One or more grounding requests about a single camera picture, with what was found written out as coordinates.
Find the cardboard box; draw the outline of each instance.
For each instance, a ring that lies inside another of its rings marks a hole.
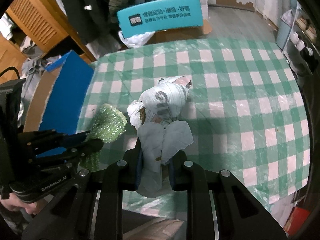
[[[138,4],[117,13],[124,38],[145,32],[202,26],[200,0],[159,0]]]
[[[26,116],[24,132],[56,129],[76,133],[84,97],[94,70],[71,50],[44,71]],[[60,154],[56,148],[41,154]]]
[[[212,27],[209,22],[203,20],[203,26],[201,27],[178,28],[156,32],[147,44],[198,39],[202,38],[203,35],[209,34],[211,31]]]

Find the wrapped plastic bag bundle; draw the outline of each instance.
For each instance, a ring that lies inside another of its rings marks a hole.
[[[185,76],[160,79],[157,86],[143,92],[127,109],[141,142],[143,169],[137,192],[143,196],[155,198],[170,192],[165,165],[179,150],[193,143],[189,125],[178,121],[190,86],[191,80]]]

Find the dark jacket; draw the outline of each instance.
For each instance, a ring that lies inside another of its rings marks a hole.
[[[85,44],[110,30],[119,28],[117,11],[134,0],[62,0],[68,20]]]

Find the shelf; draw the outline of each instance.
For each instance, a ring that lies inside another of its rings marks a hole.
[[[309,36],[299,27],[299,25],[294,24],[295,26],[298,27],[298,29],[302,32],[302,34],[305,36],[305,38],[309,41],[309,43],[311,44],[311,46],[313,47],[313,49],[316,51],[316,53],[318,54],[318,56],[320,57],[320,52],[319,50],[316,48],[316,46],[313,44],[313,42],[311,41],[311,39],[309,38]]]
[[[297,68],[297,65],[298,65],[298,64],[302,64],[302,65],[304,66],[304,69],[307,70],[308,74],[311,75],[311,76],[313,75],[312,72],[311,72],[311,70],[310,70],[310,68],[309,68],[309,66],[308,66],[308,64],[303,60],[303,58],[301,58],[301,60],[299,60],[299,62],[295,62],[295,63],[294,63],[294,62],[291,60],[291,57],[289,56],[289,53],[288,53],[287,50],[285,50],[285,51],[283,52],[283,55],[285,56],[286,60],[288,61],[289,66],[290,66],[290,68],[293,70],[293,72],[295,72],[296,74],[297,74],[297,73],[300,73],[301,70],[299,70],[299,69]]]
[[[286,50],[286,47],[287,47],[288,42],[289,42],[289,40],[290,40],[290,35],[291,35],[291,33],[293,32],[293,28],[294,28],[294,26],[295,26],[295,22],[296,22],[296,20],[298,19],[298,15],[299,15],[299,10],[300,10],[300,9],[301,9],[301,5],[300,5],[299,3],[297,3],[297,8],[296,8],[296,11],[295,11],[293,24],[292,24],[292,26],[291,26],[291,28],[290,28],[290,33],[289,33],[288,38],[287,38],[287,40],[286,40],[286,42],[285,42],[285,44],[284,44],[284,48],[282,49],[282,53],[284,53],[284,51]]]

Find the green checkered tablecloth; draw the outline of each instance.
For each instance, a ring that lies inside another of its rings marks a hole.
[[[309,172],[308,122],[292,72],[275,43],[233,39],[176,41],[128,49],[92,64],[78,131],[87,130],[98,106],[126,113],[128,105],[163,77],[192,79],[182,111],[194,143],[189,160],[204,169],[230,170],[267,206],[306,185]],[[105,144],[101,168],[133,148],[128,123],[117,141]],[[183,218],[186,192],[148,199],[124,192],[123,207],[147,215]]]

